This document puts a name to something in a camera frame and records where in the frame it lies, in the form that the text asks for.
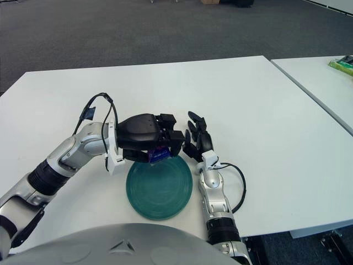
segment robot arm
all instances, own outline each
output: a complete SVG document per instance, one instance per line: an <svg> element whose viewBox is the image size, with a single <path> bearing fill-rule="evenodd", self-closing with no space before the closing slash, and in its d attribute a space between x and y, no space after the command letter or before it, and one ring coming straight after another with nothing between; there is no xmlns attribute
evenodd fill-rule
<svg viewBox="0 0 353 265"><path fill-rule="evenodd" d="M113 104L106 93L93 99L97 96ZM57 191L93 157L105 154L106 169L114 174L125 158L155 162L179 153L184 136L173 130L176 121L170 114L137 115L120 124L117 118L107 124L92 122L76 134L82 120L93 118L92 101L82 111L74 134L0 198L0 260L28 238ZM118 154L118 146L123 155Z"/></svg>
<svg viewBox="0 0 353 265"><path fill-rule="evenodd" d="M188 122L196 146L191 143L190 133L186 130L183 151L198 162L199 190L203 197L202 209L208 242L241 264L251 264L246 245L240 239L232 208L223 192L224 180L217 170L223 166L213 150L205 119L193 112L189 112L189 117L196 124L195 126L191 121Z"/></svg>

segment gray carpet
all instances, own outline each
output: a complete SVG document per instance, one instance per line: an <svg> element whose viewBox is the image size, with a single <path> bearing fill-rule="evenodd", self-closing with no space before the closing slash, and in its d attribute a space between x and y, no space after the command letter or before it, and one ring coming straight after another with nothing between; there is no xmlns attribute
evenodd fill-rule
<svg viewBox="0 0 353 265"><path fill-rule="evenodd" d="M19 0L0 4L0 96L27 71L264 55L353 54L353 18L302 0L252 8L199 0ZM343 229L353 251L353 228ZM271 265L339 264L319 236L263 236Z"/></svg>

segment green object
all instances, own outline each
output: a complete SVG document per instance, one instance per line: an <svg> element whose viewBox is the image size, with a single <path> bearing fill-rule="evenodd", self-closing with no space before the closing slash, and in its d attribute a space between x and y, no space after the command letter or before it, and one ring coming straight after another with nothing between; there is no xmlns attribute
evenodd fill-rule
<svg viewBox="0 0 353 265"><path fill-rule="evenodd" d="M329 66L353 76L353 64L341 60L332 60Z"/></svg>
<svg viewBox="0 0 353 265"><path fill-rule="evenodd" d="M178 214L188 203L191 191L191 172L180 156L155 164L135 162L127 175L126 194L131 206L152 220Z"/></svg>

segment teal plate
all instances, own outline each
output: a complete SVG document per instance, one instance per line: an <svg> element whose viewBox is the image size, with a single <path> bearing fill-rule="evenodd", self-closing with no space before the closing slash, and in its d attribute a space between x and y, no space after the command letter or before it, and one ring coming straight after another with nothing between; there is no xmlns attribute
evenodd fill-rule
<svg viewBox="0 0 353 265"><path fill-rule="evenodd" d="M188 203L191 191L191 172L180 156L155 164L135 162L127 175L126 194L131 206L152 220L178 214Z"/></svg>

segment robot forearm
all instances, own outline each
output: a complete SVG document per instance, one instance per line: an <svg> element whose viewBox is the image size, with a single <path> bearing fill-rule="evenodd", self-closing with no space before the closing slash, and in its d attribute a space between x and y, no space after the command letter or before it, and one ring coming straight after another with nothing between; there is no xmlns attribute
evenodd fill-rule
<svg viewBox="0 0 353 265"><path fill-rule="evenodd" d="M199 190L202 194L202 209L207 227L208 242L223 254L232 258L241 257L251 264L246 245L241 241L232 208L223 191L223 177L218 156L213 150L204 152L203 162L197 165L200 172Z"/></svg>
<svg viewBox="0 0 353 265"><path fill-rule="evenodd" d="M108 138L108 124L103 135ZM94 156L105 153L102 123L90 123L62 142L35 170L0 198L0 254L27 239L57 191Z"/></svg>

